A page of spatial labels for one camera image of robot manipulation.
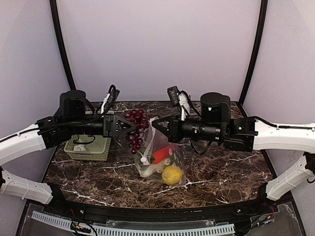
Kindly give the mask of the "clear zip top bag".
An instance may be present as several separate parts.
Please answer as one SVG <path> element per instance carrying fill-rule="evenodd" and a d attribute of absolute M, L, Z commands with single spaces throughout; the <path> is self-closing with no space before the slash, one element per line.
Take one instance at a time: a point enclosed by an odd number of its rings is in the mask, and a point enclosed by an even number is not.
<path fill-rule="evenodd" d="M 152 122 L 158 117 L 149 120 L 149 127 L 140 134 L 142 143 L 134 155 L 134 163 L 140 177 L 180 187 L 187 183 L 186 169 L 182 153 L 177 144 L 170 143 Z"/>

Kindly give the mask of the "yellow lemon toy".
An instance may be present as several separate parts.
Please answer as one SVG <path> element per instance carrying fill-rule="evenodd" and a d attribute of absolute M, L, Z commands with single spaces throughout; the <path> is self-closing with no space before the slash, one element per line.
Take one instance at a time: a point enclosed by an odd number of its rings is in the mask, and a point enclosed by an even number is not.
<path fill-rule="evenodd" d="M 168 185 L 182 184 L 183 172 L 178 166 L 167 166 L 162 172 L 162 180 Z"/>

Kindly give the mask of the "green leafy vegetable toy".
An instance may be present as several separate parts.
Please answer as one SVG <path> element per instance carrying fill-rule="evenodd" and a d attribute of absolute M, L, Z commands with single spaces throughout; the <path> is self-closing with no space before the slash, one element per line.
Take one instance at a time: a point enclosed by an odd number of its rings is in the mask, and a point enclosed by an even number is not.
<path fill-rule="evenodd" d="M 148 166 L 145 166 L 144 170 L 141 170 L 139 173 L 141 177 L 147 178 L 153 175 L 158 170 L 163 170 L 163 167 L 164 162 L 161 161 L 158 164 L 150 164 Z"/>

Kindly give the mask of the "dark red grapes bunch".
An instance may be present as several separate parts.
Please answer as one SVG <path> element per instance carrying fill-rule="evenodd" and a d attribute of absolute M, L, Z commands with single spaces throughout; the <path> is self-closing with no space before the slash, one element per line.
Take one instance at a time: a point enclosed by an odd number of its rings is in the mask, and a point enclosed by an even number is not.
<path fill-rule="evenodd" d="M 144 131 L 149 128 L 149 121 L 143 109 L 131 110 L 125 113 L 125 119 L 136 125 L 136 129 L 128 132 L 126 135 L 130 152 L 136 154 L 144 143 L 142 135 Z"/>

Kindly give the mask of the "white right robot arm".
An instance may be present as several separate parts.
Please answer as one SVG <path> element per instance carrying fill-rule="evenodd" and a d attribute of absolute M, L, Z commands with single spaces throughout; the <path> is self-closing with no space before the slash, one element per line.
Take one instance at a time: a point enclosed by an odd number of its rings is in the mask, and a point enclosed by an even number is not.
<path fill-rule="evenodd" d="M 258 197 L 272 201 L 315 176 L 315 125 L 273 124 L 259 117 L 231 118 L 231 102 L 227 95 L 216 92 L 200 97 L 198 118 L 168 116 L 152 121 L 152 127 L 169 142 L 183 138 L 216 142 L 233 151 L 283 149 L 302 151 L 301 157 L 284 173 L 263 184 Z"/>

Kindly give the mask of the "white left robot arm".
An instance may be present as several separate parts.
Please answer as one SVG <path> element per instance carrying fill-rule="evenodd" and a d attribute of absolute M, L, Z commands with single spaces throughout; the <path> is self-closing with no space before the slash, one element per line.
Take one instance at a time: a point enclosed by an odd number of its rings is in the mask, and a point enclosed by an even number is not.
<path fill-rule="evenodd" d="M 136 129 L 136 124 L 109 113 L 119 91 L 111 86 L 98 114 L 86 93 L 70 90 L 60 95 L 60 106 L 53 116 L 42 118 L 29 127 L 0 141 L 0 164 L 4 165 L 24 155 L 50 149 L 68 141 L 73 135 L 114 138 Z M 46 183 L 34 182 L 0 170 L 1 194 L 29 199 L 44 205 L 58 195 L 58 189 Z"/>

